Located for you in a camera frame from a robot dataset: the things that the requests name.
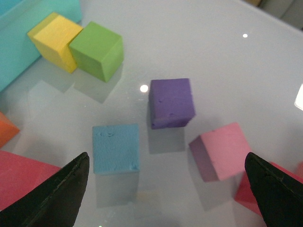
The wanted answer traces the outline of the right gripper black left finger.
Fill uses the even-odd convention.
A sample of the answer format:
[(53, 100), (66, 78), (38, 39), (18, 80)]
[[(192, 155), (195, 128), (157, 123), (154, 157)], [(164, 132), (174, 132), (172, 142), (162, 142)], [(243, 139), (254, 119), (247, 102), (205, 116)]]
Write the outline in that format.
[(72, 227), (89, 176), (83, 152), (57, 173), (0, 213), (2, 227)]

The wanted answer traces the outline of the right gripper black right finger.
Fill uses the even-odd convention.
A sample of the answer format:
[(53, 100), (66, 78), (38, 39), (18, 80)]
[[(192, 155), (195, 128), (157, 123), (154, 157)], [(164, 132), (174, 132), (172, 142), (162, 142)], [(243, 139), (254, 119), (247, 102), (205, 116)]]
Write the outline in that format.
[(303, 225), (303, 184), (250, 152), (245, 171), (260, 213), (268, 227)]

